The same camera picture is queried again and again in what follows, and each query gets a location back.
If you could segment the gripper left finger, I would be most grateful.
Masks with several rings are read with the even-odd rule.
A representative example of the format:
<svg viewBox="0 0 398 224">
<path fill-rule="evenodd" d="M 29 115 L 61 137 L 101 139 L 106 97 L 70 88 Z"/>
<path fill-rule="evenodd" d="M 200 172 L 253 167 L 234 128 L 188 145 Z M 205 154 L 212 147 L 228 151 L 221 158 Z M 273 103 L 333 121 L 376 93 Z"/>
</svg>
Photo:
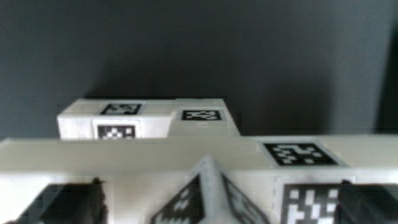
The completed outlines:
<svg viewBox="0 0 398 224">
<path fill-rule="evenodd" d="M 15 224 L 108 224 L 102 181 L 49 184 L 24 208 Z"/>
</svg>

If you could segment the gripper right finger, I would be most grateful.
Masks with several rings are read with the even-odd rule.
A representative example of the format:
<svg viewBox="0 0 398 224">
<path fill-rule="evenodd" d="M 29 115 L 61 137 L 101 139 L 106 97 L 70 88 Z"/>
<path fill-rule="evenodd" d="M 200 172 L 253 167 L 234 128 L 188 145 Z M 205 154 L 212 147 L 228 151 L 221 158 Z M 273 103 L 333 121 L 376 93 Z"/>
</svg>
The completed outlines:
<svg viewBox="0 0 398 224">
<path fill-rule="evenodd" d="M 333 224 L 398 224 L 398 184 L 340 182 Z"/>
</svg>

